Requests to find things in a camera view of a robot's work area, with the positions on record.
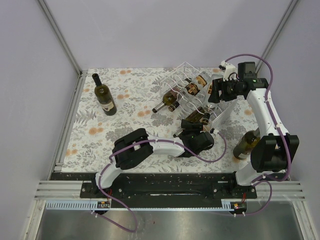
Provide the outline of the clear square liquor bottle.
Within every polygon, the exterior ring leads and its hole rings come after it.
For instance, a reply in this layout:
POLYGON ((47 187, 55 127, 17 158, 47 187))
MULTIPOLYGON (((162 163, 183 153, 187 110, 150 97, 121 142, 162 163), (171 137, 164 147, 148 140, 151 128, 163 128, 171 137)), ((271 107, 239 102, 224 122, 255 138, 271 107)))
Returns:
POLYGON ((208 85, 210 79, 211 77, 205 71, 194 77, 191 82, 178 90, 176 100, 168 107, 168 110, 173 112, 178 107, 182 107, 184 110, 195 110, 197 106, 192 100, 208 85))

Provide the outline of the green bottle silver neck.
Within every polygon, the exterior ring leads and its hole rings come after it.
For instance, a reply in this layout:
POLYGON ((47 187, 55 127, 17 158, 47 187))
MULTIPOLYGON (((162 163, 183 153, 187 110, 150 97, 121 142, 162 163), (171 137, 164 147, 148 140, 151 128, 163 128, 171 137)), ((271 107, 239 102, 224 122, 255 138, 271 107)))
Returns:
POLYGON ((168 106, 168 109, 170 112, 173 112, 176 110, 180 104, 179 100, 181 99, 181 96, 179 93, 181 92, 181 89, 179 89, 177 86, 167 91, 163 97, 162 102, 159 103, 157 106, 155 106, 152 109, 153 113, 159 112, 161 109, 163 109, 165 106, 168 106))

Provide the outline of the green bottle black neck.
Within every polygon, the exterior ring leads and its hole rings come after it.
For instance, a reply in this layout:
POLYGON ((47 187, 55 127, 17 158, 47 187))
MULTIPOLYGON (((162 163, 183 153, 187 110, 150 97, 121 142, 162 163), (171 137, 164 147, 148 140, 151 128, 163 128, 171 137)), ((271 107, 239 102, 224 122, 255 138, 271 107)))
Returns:
POLYGON ((95 96, 107 116, 113 116, 117 112, 117 107, 110 92, 110 89, 107 85, 103 84, 100 80, 100 77, 97 73, 92 74, 92 79, 95 82, 94 93, 95 96))

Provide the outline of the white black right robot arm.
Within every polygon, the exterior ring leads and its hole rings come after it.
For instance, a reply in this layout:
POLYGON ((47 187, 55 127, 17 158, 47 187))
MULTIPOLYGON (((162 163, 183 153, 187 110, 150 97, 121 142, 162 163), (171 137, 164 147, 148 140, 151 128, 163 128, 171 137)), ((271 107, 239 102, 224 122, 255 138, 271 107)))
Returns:
POLYGON ((280 180, 285 181, 300 141, 282 124, 270 92, 272 82, 258 77, 255 62, 245 61, 234 66, 222 61, 219 68, 223 76, 212 79, 209 102, 218 104, 244 97, 254 112, 260 133, 260 140, 250 153, 250 163, 237 171, 236 180, 227 186, 228 194, 239 198, 245 193, 245 186, 262 178, 276 181, 272 173, 284 170, 280 180))

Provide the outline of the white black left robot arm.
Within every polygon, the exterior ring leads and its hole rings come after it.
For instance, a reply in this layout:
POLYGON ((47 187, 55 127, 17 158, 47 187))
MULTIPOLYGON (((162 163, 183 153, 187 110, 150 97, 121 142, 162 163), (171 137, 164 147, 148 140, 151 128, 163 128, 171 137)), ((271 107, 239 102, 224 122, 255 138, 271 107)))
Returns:
POLYGON ((97 172, 91 192, 98 198, 107 195, 114 180, 125 170, 137 167, 151 155, 166 155, 177 158, 196 157, 214 146, 214 138, 203 131, 203 124, 183 119, 182 132, 173 138, 148 135, 139 128, 114 142, 110 163, 97 172))

